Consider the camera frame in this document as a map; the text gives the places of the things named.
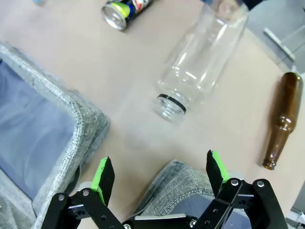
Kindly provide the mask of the brown glass bottle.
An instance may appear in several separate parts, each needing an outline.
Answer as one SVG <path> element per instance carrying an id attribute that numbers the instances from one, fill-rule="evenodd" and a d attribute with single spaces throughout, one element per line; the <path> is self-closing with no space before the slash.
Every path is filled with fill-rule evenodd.
<path id="1" fill-rule="evenodd" d="M 271 116 L 271 135 L 262 166 L 275 169 L 289 135 L 294 131 L 301 106 L 302 78 L 293 72 L 285 73 L 279 83 Z"/>

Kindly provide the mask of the white metal desk foot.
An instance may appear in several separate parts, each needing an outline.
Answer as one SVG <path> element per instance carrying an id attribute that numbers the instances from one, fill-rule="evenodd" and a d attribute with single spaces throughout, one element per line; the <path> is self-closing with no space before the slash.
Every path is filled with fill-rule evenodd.
<path id="1" fill-rule="evenodd" d="M 295 60 L 293 52 L 284 45 L 284 43 L 267 27 L 263 30 L 264 34 L 267 35 L 292 61 Z"/>

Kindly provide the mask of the grey fabric basket can label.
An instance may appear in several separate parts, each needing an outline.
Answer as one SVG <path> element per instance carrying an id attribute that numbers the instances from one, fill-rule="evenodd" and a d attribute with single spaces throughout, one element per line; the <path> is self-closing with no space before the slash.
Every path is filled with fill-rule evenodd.
<path id="1" fill-rule="evenodd" d="M 206 174 L 173 160 L 149 185 L 133 215 L 164 217 L 185 214 L 199 218 L 213 199 L 214 193 Z"/>

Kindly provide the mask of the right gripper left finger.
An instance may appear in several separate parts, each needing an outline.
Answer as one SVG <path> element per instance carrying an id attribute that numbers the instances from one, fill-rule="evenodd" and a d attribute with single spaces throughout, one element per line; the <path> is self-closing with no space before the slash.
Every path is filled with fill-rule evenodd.
<path id="1" fill-rule="evenodd" d="M 73 196 L 56 193 L 49 204 L 49 229 L 77 229 L 86 218 L 91 218 L 99 229 L 124 229 L 108 208 L 114 178 L 111 159 L 105 157 L 100 161 L 91 187 Z"/>

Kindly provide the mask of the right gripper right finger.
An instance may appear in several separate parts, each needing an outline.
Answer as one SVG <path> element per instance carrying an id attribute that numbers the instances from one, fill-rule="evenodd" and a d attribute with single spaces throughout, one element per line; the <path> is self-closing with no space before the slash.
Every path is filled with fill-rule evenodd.
<path id="1" fill-rule="evenodd" d="M 214 199 L 197 219 L 195 229 L 221 229 L 233 210 L 242 209 L 252 229 L 288 229 L 275 192 L 266 179 L 249 184 L 230 177 L 216 151 L 209 150 L 206 172 Z"/>

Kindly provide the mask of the grey fabric basket plastic label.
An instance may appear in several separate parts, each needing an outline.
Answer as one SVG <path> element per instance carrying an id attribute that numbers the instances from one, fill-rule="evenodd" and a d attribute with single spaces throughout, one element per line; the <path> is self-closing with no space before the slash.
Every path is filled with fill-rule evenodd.
<path id="1" fill-rule="evenodd" d="M 77 91 L 0 42 L 0 229 L 41 229 L 71 193 L 110 126 Z"/>

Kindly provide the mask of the black printed drink can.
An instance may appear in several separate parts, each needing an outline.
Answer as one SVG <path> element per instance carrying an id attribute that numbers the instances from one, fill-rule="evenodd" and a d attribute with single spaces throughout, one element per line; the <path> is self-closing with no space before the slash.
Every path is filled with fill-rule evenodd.
<path id="1" fill-rule="evenodd" d="M 109 0 L 101 12 L 111 27 L 123 31 L 153 2 L 154 0 Z"/>

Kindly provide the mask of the large clear plastic bottle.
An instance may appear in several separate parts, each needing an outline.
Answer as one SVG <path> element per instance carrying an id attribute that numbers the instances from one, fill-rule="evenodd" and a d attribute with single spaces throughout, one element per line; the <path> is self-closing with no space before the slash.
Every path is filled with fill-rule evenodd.
<path id="1" fill-rule="evenodd" d="M 204 0 L 158 80 L 155 110 L 160 116 L 175 121 L 208 97 L 241 39 L 248 11 L 243 0 Z"/>

